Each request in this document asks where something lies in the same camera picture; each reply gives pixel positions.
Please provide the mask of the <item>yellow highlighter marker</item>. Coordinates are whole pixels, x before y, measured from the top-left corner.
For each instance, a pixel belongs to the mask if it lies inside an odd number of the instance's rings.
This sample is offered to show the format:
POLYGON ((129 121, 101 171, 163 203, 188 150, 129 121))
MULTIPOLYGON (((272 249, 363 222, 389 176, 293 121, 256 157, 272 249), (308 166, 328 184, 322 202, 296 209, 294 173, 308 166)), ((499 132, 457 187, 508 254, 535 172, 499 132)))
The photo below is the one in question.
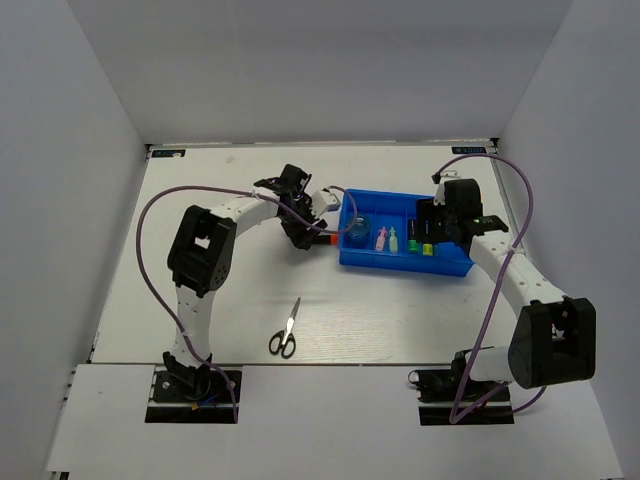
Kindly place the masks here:
POLYGON ((433 257, 436 255, 436 247, 431 241, 429 222, 427 220, 422 223, 421 243, 423 256, 433 257))

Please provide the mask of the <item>green highlighter marker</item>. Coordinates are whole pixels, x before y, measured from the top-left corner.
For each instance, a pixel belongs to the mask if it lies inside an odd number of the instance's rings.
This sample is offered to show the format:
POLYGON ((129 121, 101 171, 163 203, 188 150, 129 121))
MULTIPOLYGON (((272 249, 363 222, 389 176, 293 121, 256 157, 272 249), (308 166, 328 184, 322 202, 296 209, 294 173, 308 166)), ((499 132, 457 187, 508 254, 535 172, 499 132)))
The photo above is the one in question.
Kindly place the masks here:
POLYGON ((418 241, 417 223, 415 219, 409 219, 407 222, 407 248, 411 254, 420 252, 420 243, 418 241))

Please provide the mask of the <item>orange highlighter marker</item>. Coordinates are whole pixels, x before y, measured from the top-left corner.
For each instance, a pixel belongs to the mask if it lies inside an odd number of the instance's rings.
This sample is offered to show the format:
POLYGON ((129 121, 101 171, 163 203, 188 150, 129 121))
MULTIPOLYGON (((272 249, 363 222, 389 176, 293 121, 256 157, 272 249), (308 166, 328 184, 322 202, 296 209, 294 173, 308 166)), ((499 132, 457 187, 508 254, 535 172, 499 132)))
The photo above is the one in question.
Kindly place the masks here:
POLYGON ((312 240, 313 245, 336 246, 339 243, 339 236, 336 234, 319 234, 312 240))

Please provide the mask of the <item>green translucent glue bottle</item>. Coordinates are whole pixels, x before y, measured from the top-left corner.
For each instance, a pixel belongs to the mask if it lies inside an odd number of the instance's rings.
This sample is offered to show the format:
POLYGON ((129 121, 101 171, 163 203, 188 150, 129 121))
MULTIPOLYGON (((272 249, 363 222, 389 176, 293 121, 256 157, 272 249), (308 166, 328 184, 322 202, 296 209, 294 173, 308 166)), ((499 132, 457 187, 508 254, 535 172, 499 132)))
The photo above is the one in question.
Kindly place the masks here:
POLYGON ((388 249, 392 254, 397 254, 399 252, 398 236, 394 227, 389 229, 388 249))

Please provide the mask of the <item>pink translucent glue bottle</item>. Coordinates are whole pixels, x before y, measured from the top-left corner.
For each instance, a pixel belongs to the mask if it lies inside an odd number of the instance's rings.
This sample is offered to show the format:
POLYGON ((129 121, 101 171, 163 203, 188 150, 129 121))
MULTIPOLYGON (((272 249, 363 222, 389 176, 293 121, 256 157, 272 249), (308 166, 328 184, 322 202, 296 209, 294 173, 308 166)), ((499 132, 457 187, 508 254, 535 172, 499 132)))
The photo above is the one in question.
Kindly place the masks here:
POLYGON ((382 252, 384 250, 387 235, 388 235, 388 230, 385 227, 381 227, 376 237, 376 242, 375 242, 376 252, 382 252))

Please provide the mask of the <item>blue compartment tray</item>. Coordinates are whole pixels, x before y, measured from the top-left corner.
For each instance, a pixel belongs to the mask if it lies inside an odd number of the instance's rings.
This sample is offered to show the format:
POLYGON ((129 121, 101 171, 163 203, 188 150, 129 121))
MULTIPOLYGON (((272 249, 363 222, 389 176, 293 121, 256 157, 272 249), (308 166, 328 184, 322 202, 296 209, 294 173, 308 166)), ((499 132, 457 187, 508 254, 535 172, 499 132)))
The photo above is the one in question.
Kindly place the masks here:
POLYGON ((421 196, 408 193, 393 193, 374 190, 351 189, 351 199, 343 203, 339 218, 339 227, 346 228, 359 214, 367 215, 371 220, 371 233, 368 245, 363 249, 347 248, 345 234, 339 237, 339 263, 349 267, 378 268, 395 271, 430 273, 445 276, 464 277, 473 266, 473 262, 455 244, 440 243, 433 257, 420 252, 411 254, 407 248, 407 222, 416 220, 416 201, 421 196), (388 230, 385 248, 375 251, 375 242, 381 227, 388 230), (399 252, 392 254, 388 249, 389 229, 397 231, 399 252))

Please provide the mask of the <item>black handled scissors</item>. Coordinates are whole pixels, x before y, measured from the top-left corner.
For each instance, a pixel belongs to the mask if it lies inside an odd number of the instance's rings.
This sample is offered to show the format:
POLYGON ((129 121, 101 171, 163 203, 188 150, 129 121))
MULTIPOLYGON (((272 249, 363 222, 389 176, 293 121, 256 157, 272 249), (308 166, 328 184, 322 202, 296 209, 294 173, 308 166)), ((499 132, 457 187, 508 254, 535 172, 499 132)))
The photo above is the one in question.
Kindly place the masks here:
POLYGON ((286 320, 284 328, 277 331, 269 340, 268 348, 271 355, 279 356, 284 360, 288 360, 295 354, 296 339, 293 334, 293 327, 295 325, 300 303, 301 298, 298 297, 286 320))

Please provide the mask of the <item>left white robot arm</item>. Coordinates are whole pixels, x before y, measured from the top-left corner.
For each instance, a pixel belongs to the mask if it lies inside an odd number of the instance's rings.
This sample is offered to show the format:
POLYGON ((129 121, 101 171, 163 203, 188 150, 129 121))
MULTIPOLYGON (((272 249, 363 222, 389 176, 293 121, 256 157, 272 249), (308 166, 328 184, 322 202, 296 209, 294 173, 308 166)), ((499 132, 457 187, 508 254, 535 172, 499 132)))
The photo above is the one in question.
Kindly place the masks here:
POLYGON ((328 227, 322 219, 340 200, 329 189, 306 192, 311 175, 287 164, 280 176, 260 179, 251 193, 215 208, 193 205, 185 211, 168 254, 177 297, 174 344, 163 354, 167 371, 188 398, 201 400, 216 383, 203 362, 210 346, 212 306, 227 280, 237 238, 270 219, 278 219, 297 249, 309 249, 328 227))

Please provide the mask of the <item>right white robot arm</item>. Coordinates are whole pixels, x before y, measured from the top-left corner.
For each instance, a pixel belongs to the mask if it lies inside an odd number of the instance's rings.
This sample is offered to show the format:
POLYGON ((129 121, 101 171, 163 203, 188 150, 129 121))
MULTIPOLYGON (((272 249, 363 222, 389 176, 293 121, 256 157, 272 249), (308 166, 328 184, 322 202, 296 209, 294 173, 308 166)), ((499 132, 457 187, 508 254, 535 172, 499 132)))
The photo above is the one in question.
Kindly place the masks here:
POLYGON ((494 282, 516 316, 506 347, 458 352, 450 377, 461 397, 477 397, 491 383, 524 389, 591 379, 596 370, 596 309, 546 280, 514 245, 509 228, 483 212, 473 179, 441 183, 434 197, 417 203, 427 243, 452 243, 494 282))

